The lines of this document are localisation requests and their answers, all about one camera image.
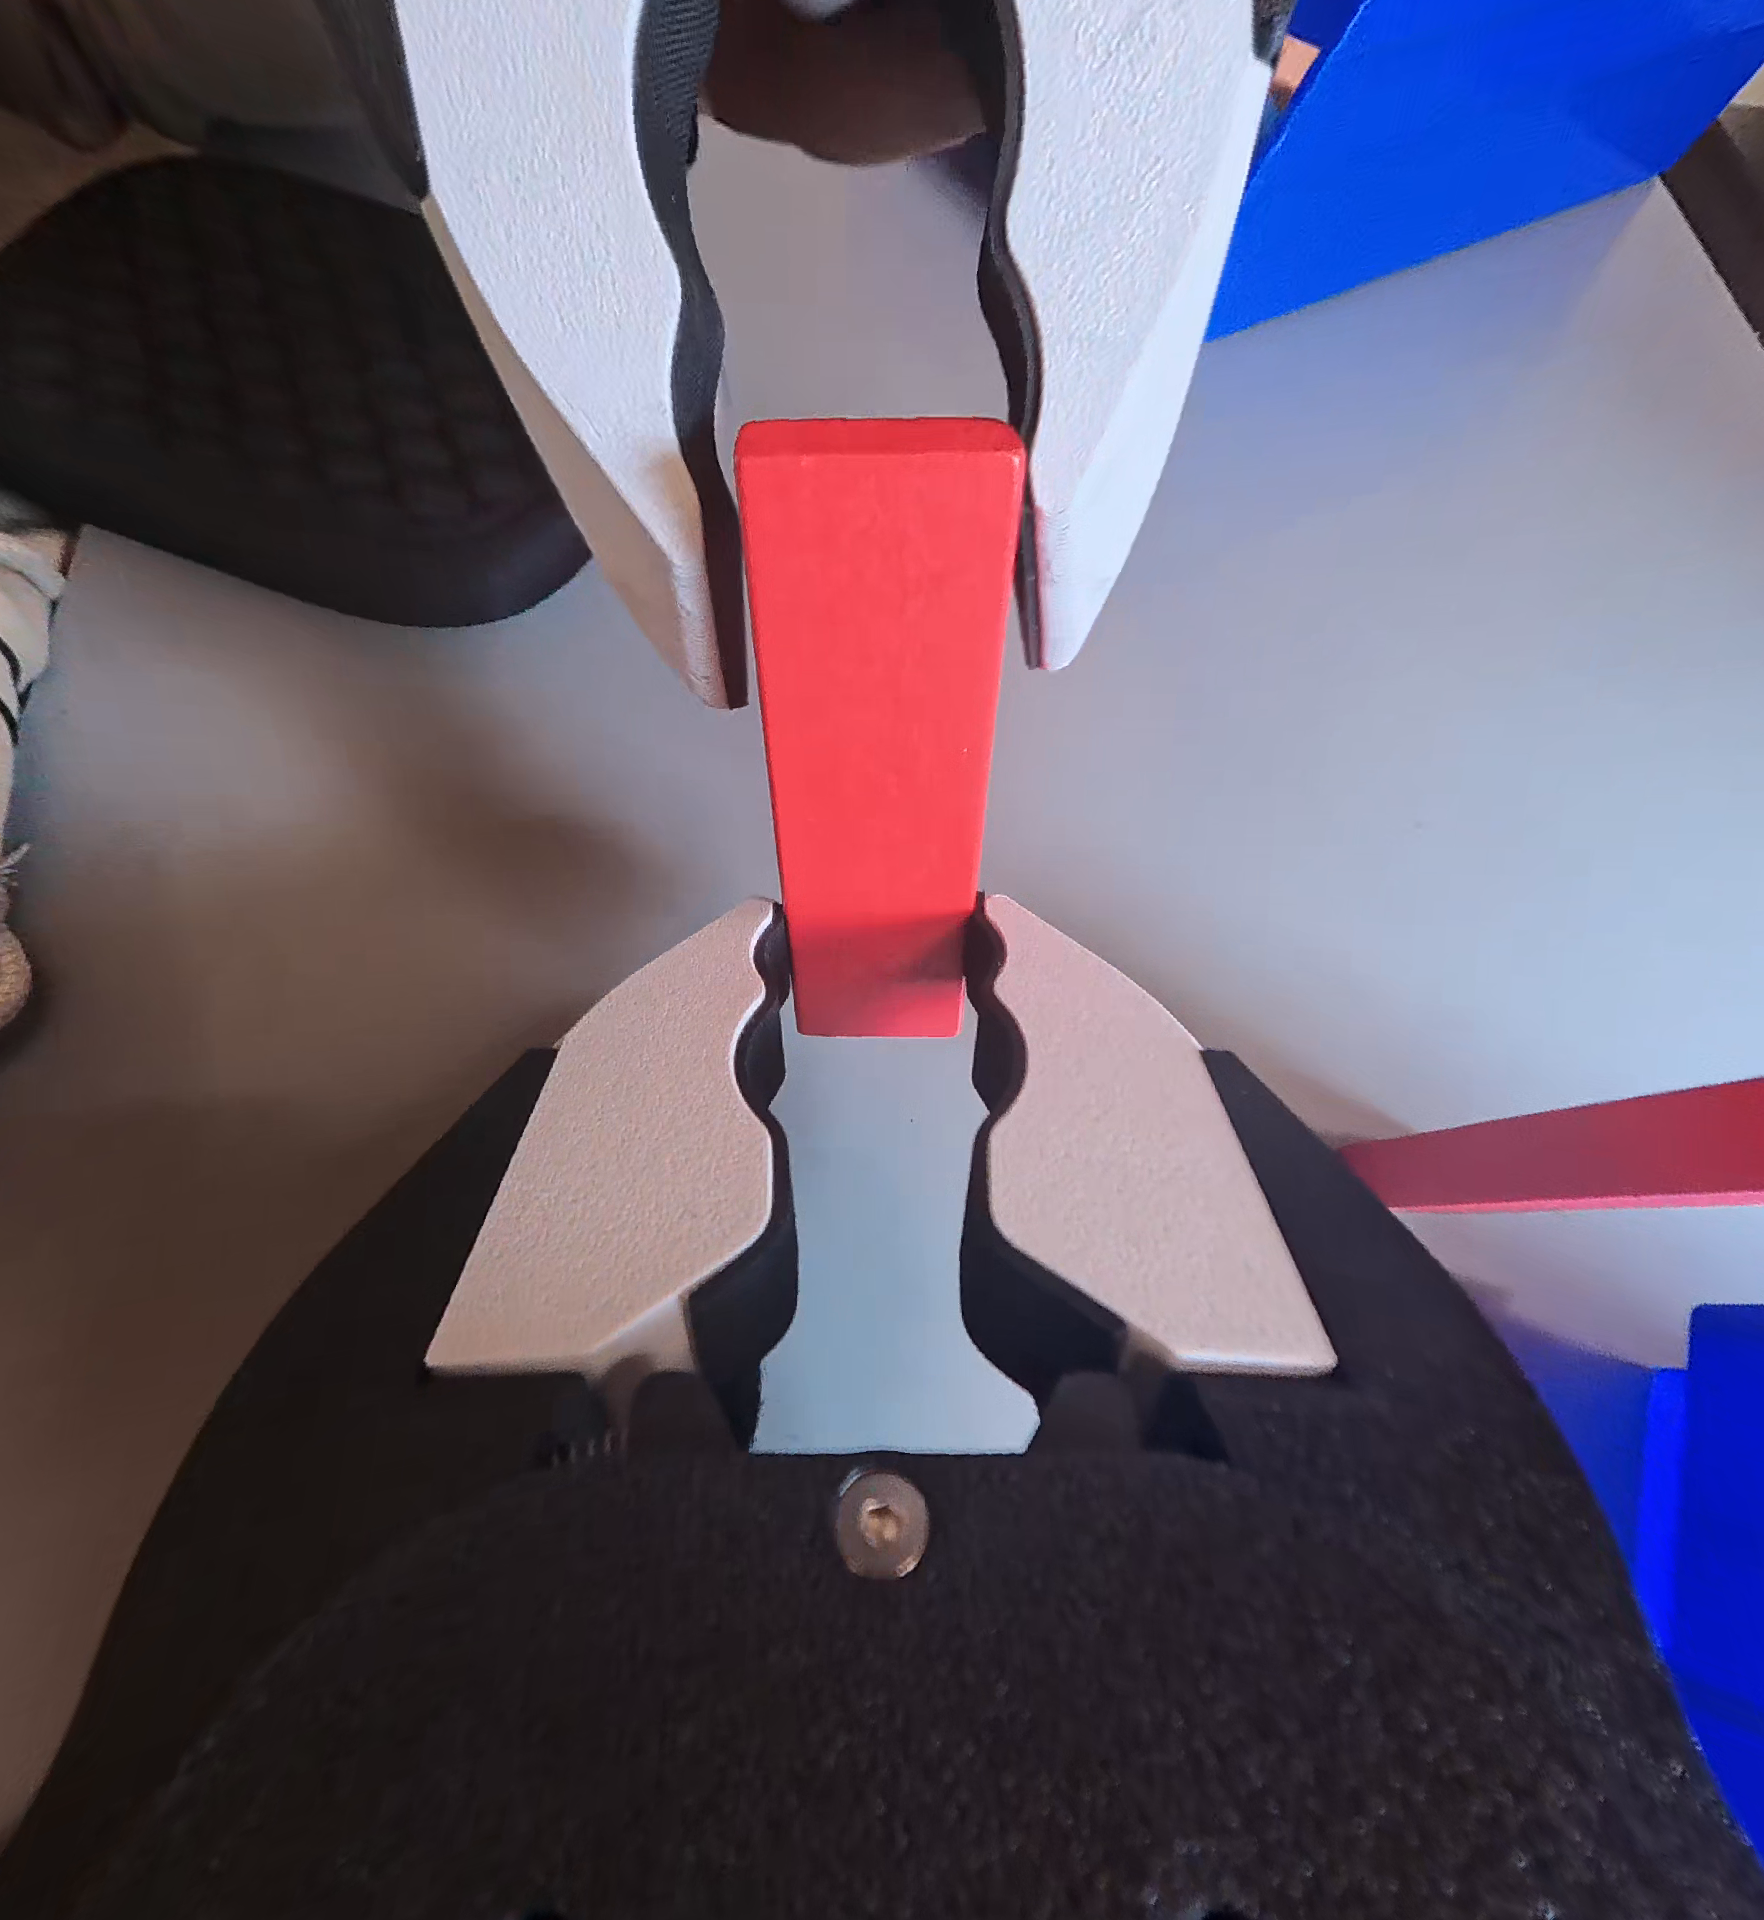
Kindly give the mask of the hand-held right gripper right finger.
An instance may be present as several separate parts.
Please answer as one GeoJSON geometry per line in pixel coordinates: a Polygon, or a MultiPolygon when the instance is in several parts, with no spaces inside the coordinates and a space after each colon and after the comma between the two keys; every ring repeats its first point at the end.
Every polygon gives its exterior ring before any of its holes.
{"type": "Polygon", "coordinates": [[[961,1308],[1046,1417],[1070,1380],[1215,1449],[1190,1380],[1333,1380],[1339,1352],[1201,1041],[1009,894],[967,928],[976,1012],[961,1308]]]}

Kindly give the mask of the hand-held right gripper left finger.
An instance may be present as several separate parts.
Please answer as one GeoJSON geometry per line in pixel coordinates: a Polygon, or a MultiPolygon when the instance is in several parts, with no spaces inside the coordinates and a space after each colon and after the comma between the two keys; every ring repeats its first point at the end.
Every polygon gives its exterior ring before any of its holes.
{"type": "Polygon", "coordinates": [[[790,943],[752,897],[609,990],[557,1044],[424,1350],[438,1378],[577,1376],[627,1426],[704,1382],[740,1449],[798,1307],[784,1081],[790,943]]]}

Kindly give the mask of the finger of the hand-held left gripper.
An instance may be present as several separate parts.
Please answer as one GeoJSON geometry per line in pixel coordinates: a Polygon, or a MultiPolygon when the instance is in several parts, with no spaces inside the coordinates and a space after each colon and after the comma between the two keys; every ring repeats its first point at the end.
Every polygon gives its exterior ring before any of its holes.
{"type": "Polygon", "coordinates": [[[722,309],[688,176],[715,3],[404,3],[427,213],[560,501],[658,658],[749,703],[722,309]]]}
{"type": "Polygon", "coordinates": [[[978,295],[1027,449],[1025,656],[1083,653],[1167,464],[1276,70],[1276,6],[995,6],[978,295]]]}

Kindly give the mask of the blue plastic bin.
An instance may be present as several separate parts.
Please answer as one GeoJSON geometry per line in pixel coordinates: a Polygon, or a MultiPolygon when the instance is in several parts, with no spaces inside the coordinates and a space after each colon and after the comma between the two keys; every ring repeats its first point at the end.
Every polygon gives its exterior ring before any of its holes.
{"type": "Polygon", "coordinates": [[[1694,1738],[1764,1864],[1764,1305],[1700,1307],[1682,1366],[1498,1317],[1614,1529],[1694,1738]]]}
{"type": "Polygon", "coordinates": [[[1764,65],[1764,3],[1300,3],[1289,28],[1317,59],[1211,342],[1656,180],[1764,65]]]}

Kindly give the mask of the red wooden plank block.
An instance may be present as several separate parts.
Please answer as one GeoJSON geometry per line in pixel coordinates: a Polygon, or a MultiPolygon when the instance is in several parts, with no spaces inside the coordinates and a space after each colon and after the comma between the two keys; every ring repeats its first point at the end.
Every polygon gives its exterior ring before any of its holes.
{"type": "Polygon", "coordinates": [[[1396,1213],[1764,1206],[1764,1076],[1340,1149],[1396,1213]]]}
{"type": "Polygon", "coordinates": [[[805,1037],[965,1020],[1027,452],[975,417],[754,420],[735,446],[805,1037]]]}

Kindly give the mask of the person's left hand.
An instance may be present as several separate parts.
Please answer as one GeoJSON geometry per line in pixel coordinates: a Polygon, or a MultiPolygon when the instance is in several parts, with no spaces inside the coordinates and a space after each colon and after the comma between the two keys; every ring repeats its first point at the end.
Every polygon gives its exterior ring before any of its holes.
{"type": "Polygon", "coordinates": [[[989,132],[1000,87],[992,5],[721,3],[700,103],[729,132],[869,168],[989,132]]]}

